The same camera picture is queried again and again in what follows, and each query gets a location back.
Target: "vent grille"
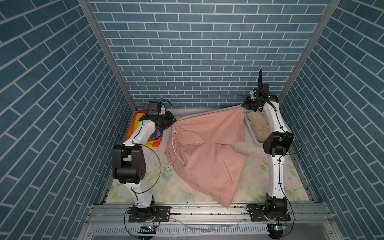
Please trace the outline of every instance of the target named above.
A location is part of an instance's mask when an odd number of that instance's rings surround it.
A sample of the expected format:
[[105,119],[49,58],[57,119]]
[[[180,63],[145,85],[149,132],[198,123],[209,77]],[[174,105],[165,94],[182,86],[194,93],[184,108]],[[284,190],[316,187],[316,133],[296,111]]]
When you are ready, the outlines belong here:
[[[182,225],[161,225],[156,232],[157,237],[175,237],[175,236],[200,236],[200,235],[254,235],[269,234],[266,224],[247,224],[246,226],[220,227],[219,225],[193,225],[195,228],[210,230],[209,232],[189,229]],[[128,231],[137,235],[140,226],[127,226]],[[124,227],[121,226],[96,226],[94,235],[98,236],[126,236],[129,235]],[[151,234],[140,234],[142,236],[152,236]]]

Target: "white string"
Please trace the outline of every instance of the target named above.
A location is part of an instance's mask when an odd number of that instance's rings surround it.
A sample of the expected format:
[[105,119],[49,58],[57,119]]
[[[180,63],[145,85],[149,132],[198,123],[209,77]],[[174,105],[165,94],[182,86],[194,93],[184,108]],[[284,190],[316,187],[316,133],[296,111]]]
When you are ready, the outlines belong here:
[[181,223],[183,226],[185,226],[186,228],[191,229],[191,230],[197,230],[197,231],[202,231],[202,232],[210,232],[211,231],[210,229],[203,229],[203,228],[198,228],[198,227],[190,227],[190,226],[184,224],[183,222],[181,222],[180,220],[175,219],[175,218],[174,218],[174,220],[176,220],[177,222]]
[[183,160],[181,160],[181,158],[179,158],[179,156],[177,155],[177,153],[176,153],[176,151],[175,151],[175,146],[173,146],[173,137],[172,137],[171,141],[172,141],[173,152],[176,154],[176,157],[177,157],[178,159],[180,159],[180,161],[181,161],[181,162],[183,163],[183,165],[185,166]]

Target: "beige pillow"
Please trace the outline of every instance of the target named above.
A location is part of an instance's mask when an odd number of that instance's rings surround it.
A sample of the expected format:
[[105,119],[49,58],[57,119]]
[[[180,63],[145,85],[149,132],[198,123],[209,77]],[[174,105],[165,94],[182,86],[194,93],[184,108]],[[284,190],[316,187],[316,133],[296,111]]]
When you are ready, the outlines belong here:
[[264,112],[247,113],[247,119],[258,142],[263,143],[271,134],[269,122]]

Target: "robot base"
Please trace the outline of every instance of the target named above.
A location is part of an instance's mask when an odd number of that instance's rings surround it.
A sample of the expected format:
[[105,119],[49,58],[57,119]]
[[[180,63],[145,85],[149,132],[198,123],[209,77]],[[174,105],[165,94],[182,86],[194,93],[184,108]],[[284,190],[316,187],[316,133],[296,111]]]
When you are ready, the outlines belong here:
[[133,207],[129,222],[169,222],[170,206],[155,206],[152,196],[151,205],[146,208]]
[[247,210],[253,222],[262,221],[290,221],[291,217],[288,213],[286,198],[277,199],[266,195],[264,205],[248,204]]

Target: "metal bracket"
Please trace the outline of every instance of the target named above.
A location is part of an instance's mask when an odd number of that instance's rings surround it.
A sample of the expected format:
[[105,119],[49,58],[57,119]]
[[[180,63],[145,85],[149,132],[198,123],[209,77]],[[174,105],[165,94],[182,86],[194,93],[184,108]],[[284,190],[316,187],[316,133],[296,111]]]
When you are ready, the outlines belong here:
[[84,13],[85,18],[88,21],[89,26],[91,27],[93,34],[95,35],[95,38],[97,42],[100,45],[101,50],[104,53],[105,58],[108,61],[109,66],[111,67],[111,70],[113,74],[116,77],[116,81],[118,82],[121,91],[123,92],[125,98],[127,99],[127,102],[129,106],[131,107],[132,111],[136,111],[135,103],[133,102],[131,95],[129,94],[129,91],[127,89],[127,85],[124,82],[124,78],[121,75],[121,72],[119,70],[119,67],[115,61],[115,58],[112,55],[112,52],[108,46],[107,40],[104,37],[104,34],[99,26],[99,23],[96,19],[95,13],[92,10],[91,4],[88,0],[78,0],[81,10]]
[[343,237],[339,231],[339,228],[336,226],[334,222],[323,223],[325,228],[325,232],[328,235],[329,240],[342,240]]
[[[154,222],[159,222],[159,215],[160,214],[160,222],[169,222],[169,215],[170,215],[170,206],[156,206],[156,215]],[[137,216],[137,214],[131,213],[129,215],[129,222],[145,222],[141,218]]]
[[[265,221],[276,221],[276,219],[268,218],[264,213],[264,205],[258,204],[248,204],[249,216],[251,217],[252,222],[265,222]],[[289,213],[277,214],[279,216],[279,221],[290,221],[291,217]]]
[[316,24],[314,30],[312,31],[311,37],[309,38],[307,44],[305,45],[303,52],[301,53],[299,59],[296,62],[296,65],[293,67],[291,71],[291,75],[288,77],[283,89],[280,92],[280,95],[279,95],[280,102],[282,102],[285,96],[288,94],[289,89],[291,88],[292,84],[294,83],[297,76],[299,75],[301,69],[304,66],[304,63],[307,61],[309,55],[312,52],[313,47],[316,45],[317,41],[319,40],[321,34],[323,33],[325,27],[327,26],[329,20],[331,19],[340,1],[341,0],[329,0],[329,3],[327,4],[327,6],[323,11],[323,15],[321,16],[319,22]]
[[156,229],[154,230],[140,229],[140,231],[137,233],[137,236],[143,240],[150,240],[155,236],[156,232],[157,232]]
[[94,233],[95,227],[96,226],[94,226],[94,225],[89,225],[89,226],[84,225],[81,232],[80,232],[78,239],[91,240],[93,238],[93,233]]

